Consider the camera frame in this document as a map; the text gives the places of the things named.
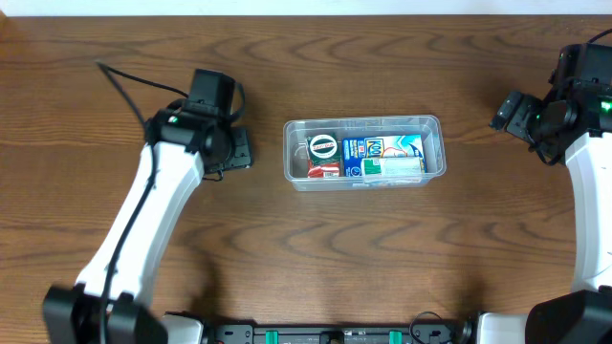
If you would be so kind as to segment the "green square packet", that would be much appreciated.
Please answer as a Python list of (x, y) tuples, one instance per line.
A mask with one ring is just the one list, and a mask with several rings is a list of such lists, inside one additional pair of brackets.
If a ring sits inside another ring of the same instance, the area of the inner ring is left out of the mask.
[(341, 150), (334, 134), (319, 134), (307, 138), (307, 154), (313, 166), (340, 163)]

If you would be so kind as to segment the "red sachet packet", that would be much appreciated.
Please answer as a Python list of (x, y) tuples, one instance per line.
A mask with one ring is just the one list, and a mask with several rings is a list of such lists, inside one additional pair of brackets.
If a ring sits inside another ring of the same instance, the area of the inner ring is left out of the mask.
[(324, 164), (314, 164), (312, 161), (308, 164), (308, 178), (330, 178), (340, 175), (340, 166), (338, 162), (330, 162)]

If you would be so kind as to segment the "blue Kool Fever box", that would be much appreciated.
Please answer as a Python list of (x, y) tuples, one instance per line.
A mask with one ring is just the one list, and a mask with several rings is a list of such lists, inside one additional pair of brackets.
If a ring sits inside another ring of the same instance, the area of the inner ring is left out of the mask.
[(346, 177), (362, 177), (361, 161), (365, 158), (419, 157), (426, 159), (419, 135), (392, 135), (342, 140), (343, 169)]

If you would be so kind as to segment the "white green medicine box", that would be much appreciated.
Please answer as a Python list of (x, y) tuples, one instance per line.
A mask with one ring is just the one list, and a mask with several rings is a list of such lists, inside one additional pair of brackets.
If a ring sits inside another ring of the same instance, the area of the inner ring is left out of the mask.
[(425, 173), (425, 163), (419, 157), (365, 158), (361, 161), (361, 174), (367, 180), (419, 182)]

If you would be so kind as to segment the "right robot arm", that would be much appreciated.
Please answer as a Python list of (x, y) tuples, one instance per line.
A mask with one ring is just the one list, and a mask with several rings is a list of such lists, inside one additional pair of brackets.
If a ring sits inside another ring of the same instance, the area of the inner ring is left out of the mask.
[(611, 49), (568, 45), (544, 98), (509, 93), (490, 126), (528, 143), (549, 166), (569, 170), (576, 262), (570, 293), (527, 314), (484, 312), (477, 343), (608, 343), (611, 340)]

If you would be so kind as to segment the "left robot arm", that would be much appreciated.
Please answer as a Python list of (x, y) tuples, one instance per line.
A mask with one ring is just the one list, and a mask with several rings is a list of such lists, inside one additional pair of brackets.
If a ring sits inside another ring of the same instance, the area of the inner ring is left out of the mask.
[(144, 147), (136, 177), (92, 260), (70, 288), (52, 286), (43, 317), (53, 343), (213, 343), (215, 330), (185, 312), (149, 310), (158, 270), (193, 191), (253, 164), (247, 131), (236, 126), (243, 86), (198, 69), (190, 90), (140, 118)]

